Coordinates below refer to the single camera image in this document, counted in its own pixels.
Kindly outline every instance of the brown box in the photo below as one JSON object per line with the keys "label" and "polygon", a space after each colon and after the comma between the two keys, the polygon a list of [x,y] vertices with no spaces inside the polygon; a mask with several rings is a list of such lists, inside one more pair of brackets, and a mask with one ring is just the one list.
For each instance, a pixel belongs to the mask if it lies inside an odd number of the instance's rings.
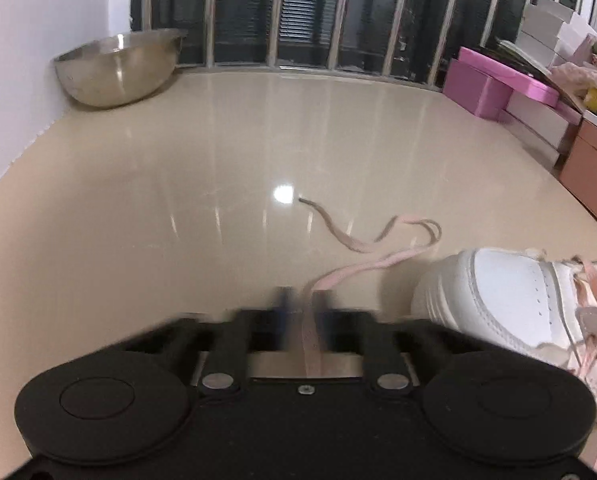
{"label": "brown box", "polygon": [[561,183],[597,218],[597,126],[585,118]]}

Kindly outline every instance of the floor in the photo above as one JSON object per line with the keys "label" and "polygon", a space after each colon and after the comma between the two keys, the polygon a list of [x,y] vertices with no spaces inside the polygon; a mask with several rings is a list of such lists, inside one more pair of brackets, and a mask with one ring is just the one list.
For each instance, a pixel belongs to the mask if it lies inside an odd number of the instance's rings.
{"label": "floor", "polygon": [[[360,238],[402,212],[441,223],[433,251],[339,287],[339,303],[383,319],[408,312],[429,261],[462,248],[597,258],[585,209],[504,128],[438,93],[184,73],[134,105],[72,110],[0,181],[0,477],[28,456],[13,405],[40,371],[178,312],[265,306],[275,286],[371,257],[298,195]],[[385,252],[424,236],[400,227]]]}

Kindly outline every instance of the metal bowl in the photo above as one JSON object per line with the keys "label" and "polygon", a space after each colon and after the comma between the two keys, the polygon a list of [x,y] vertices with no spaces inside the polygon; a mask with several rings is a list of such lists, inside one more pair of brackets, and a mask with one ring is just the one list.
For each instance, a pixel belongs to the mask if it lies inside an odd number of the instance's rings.
{"label": "metal bowl", "polygon": [[86,43],[54,58],[58,80],[74,99],[97,108],[137,101],[167,81],[184,30],[159,28]]}

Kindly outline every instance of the screw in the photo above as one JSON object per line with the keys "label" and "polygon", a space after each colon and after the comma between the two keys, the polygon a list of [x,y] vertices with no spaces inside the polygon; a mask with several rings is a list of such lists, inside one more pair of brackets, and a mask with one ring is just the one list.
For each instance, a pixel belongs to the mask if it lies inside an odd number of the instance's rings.
{"label": "screw", "polygon": [[303,384],[302,386],[298,387],[298,393],[301,395],[312,395],[315,393],[316,388],[313,387],[311,384]]}
{"label": "screw", "polygon": [[234,383],[234,378],[223,373],[208,374],[203,377],[202,383],[203,386],[211,390],[224,390]]}
{"label": "screw", "polygon": [[402,390],[409,384],[409,379],[400,374],[384,374],[376,382],[384,390]]}

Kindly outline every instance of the yellow object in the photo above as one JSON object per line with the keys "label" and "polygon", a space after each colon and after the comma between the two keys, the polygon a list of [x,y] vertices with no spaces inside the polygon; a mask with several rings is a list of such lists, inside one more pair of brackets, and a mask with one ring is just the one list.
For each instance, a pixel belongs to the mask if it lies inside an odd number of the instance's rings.
{"label": "yellow object", "polygon": [[597,88],[590,88],[585,96],[585,108],[592,112],[597,112]]}

